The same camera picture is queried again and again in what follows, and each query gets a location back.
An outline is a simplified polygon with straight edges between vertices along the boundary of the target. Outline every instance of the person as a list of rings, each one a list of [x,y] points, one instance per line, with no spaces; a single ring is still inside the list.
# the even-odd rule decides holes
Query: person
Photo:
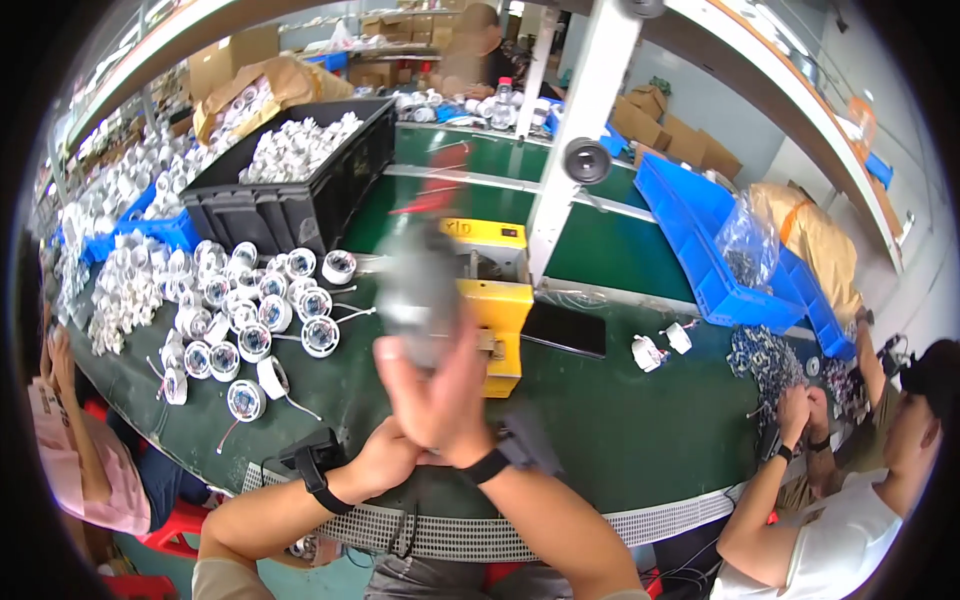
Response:
[[[442,460],[469,469],[492,455],[494,440],[483,416],[486,360],[476,350],[476,333],[475,322],[467,317],[455,349],[429,380],[404,356],[400,339],[376,340],[374,358],[394,413],[356,458],[326,473],[335,498],[357,504],[399,485],[417,464]],[[649,599],[629,550],[586,500],[536,469],[508,465],[487,474],[490,478],[479,489],[530,549],[556,569],[525,566],[499,582],[504,588],[492,589],[493,597],[553,599],[572,591],[579,600]],[[229,500],[204,522],[194,599],[272,598],[257,578],[255,562],[333,517],[299,480]],[[385,555],[376,560],[365,597],[487,598],[480,591],[483,574],[482,564]]]
[[[493,96],[501,77],[511,78],[514,90],[524,90],[530,53],[500,37],[496,9],[489,4],[471,4],[454,24],[453,34],[444,49],[440,73],[431,78],[444,96],[464,94],[483,100]],[[564,93],[544,82],[540,96],[562,100]]]
[[[717,542],[723,558],[710,598],[839,599],[874,572],[924,490],[954,406],[960,344],[934,343],[900,375],[903,392],[882,447],[885,468],[845,472],[829,445],[807,451],[823,498],[767,526],[793,448],[828,434],[822,390],[795,386],[777,406],[783,448],[748,484]]]
[[[863,376],[870,412],[864,421],[853,429],[850,437],[837,448],[835,459],[840,468],[862,473],[883,467],[883,443],[900,402],[900,392],[884,374],[883,367],[876,358],[867,311],[863,308],[856,314],[856,363]],[[818,444],[824,440],[811,441]],[[828,495],[828,488],[836,488],[836,482],[818,479],[815,470],[808,470],[806,474],[780,488],[777,510],[780,513],[798,512]]]
[[[102,422],[81,408],[70,336],[62,325],[45,336],[45,344],[49,373],[34,379],[28,395],[40,461],[68,529],[82,531],[69,521],[78,519],[143,535],[163,526],[178,496],[206,502],[206,485],[152,445],[140,453],[139,436],[116,412],[108,411]]]

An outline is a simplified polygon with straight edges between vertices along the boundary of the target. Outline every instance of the hand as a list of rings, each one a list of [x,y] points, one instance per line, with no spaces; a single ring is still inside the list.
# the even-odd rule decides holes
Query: hand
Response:
[[[780,424],[780,438],[787,447],[797,447],[797,441],[804,432],[810,418],[810,402],[806,397],[806,388],[795,385],[783,391],[777,402],[777,423]]]
[[[465,309],[456,347],[429,380],[406,358],[400,338],[373,344],[376,369],[403,432],[414,444],[436,448],[457,468],[473,465],[493,448],[483,416],[487,360],[476,349],[476,328]]]
[[[493,96],[493,88],[486,85],[472,85],[467,88],[464,95],[473,100],[486,100]]]
[[[810,386],[806,389],[806,400],[810,405],[810,437],[815,442],[822,442],[830,434],[827,394],[820,388]]]
[[[406,438],[396,419],[389,416],[344,468],[349,474],[345,478],[347,489],[335,490],[334,495],[348,504],[363,502],[406,481],[416,465],[441,464],[438,459]]]
[[[61,391],[73,390],[74,360],[73,349],[70,347],[70,334],[63,325],[47,339],[50,349],[50,360],[53,362],[54,378]]]

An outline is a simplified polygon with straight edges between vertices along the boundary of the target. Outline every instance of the water bottle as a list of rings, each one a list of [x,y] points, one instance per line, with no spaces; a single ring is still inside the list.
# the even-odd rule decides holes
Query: water bottle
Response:
[[[493,94],[493,113],[490,118],[491,127],[495,130],[505,130],[510,127],[510,97],[514,94],[514,80],[501,77]]]

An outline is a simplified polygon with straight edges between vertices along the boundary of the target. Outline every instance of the plastic bag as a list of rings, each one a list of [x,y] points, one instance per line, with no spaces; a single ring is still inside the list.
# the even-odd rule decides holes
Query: plastic bag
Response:
[[[736,205],[713,243],[737,283],[771,294],[767,284],[780,260],[780,237],[770,207],[754,212],[748,194],[741,191],[735,196]]]
[[[337,25],[333,28],[333,35],[330,36],[330,43],[326,45],[327,52],[342,52],[344,50],[349,50],[353,47],[353,36],[350,34],[347,26],[344,25],[344,20],[340,19],[337,21]]]

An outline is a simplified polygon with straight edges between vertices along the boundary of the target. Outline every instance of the bag of screws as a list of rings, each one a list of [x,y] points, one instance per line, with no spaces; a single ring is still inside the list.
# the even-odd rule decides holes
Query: bag of screws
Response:
[[[767,283],[780,260],[780,237],[769,206],[761,212],[751,209],[749,192],[735,196],[736,203],[727,221],[713,238],[740,285],[772,294]]]

